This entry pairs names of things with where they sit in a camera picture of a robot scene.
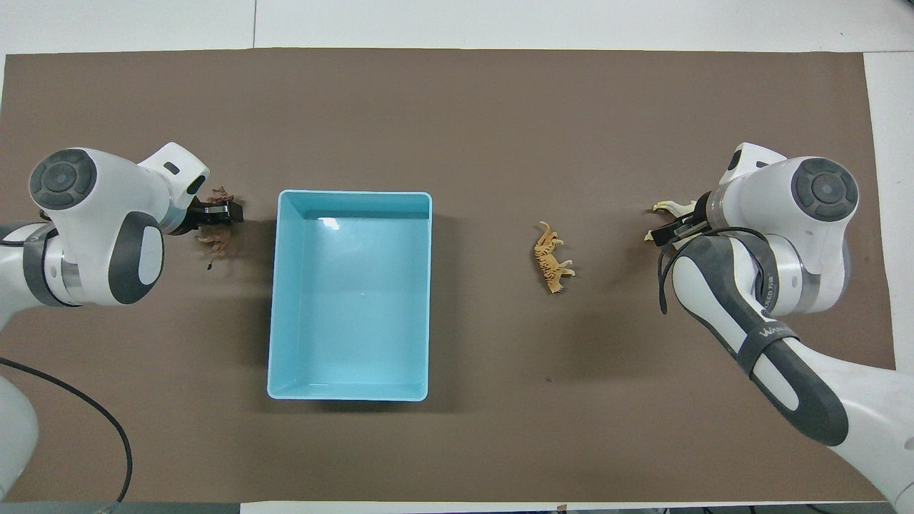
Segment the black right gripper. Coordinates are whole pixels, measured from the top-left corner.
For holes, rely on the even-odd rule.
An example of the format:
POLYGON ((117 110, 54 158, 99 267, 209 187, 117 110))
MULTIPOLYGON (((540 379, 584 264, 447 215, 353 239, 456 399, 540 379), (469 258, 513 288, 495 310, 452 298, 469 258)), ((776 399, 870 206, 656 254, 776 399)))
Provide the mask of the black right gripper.
POLYGON ((705 192, 697 201, 690 201, 688 204, 670 201, 673 217, 685 218, 681 222, 671 222, 653 230, 653 237, 658 237, 658 247, 680 248, 686 241, 689 242, 692 238, 710 231, 706 209, 711 195, 711 191, 705 192))

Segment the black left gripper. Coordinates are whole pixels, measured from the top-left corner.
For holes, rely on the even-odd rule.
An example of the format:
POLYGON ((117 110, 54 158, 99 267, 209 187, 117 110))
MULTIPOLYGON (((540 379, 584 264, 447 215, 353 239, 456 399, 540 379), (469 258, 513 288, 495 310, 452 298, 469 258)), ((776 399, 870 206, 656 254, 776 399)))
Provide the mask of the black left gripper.
POLYGON ((215 225, 233 225, 243 223, 243 215, 236 216, 232 213, 242 213, 243 207, 236 202, 218 202, 209 203, 203 201, 192 201, 189 208, 186 209, 185 218, 180 224, 171 231, 173 236, 187 234, 187 232, 199 230, 203 226, 213 224, 212 218, 208 213, 208 208, 214 214, 215 225))

